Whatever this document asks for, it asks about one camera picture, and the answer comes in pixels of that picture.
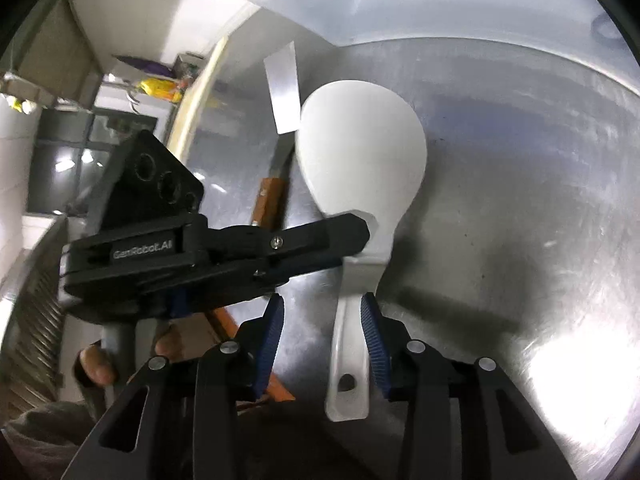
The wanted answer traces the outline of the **person's left hand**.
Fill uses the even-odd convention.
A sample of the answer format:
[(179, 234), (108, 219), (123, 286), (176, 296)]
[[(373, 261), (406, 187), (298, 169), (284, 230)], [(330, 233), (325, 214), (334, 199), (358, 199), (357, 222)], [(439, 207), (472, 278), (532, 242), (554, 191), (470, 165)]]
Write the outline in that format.
[[(183, 359), (183, 343), (181, 334), (175, 325), (171, 325), (155, 341), (154, 353), (163, 356), (171, 363)], [(116, 373), (107, 354), (95, 344), (81, 350), (78, 354), (81, 370), (89, 382), (98, 387), (111, 386), (116, 380)]]

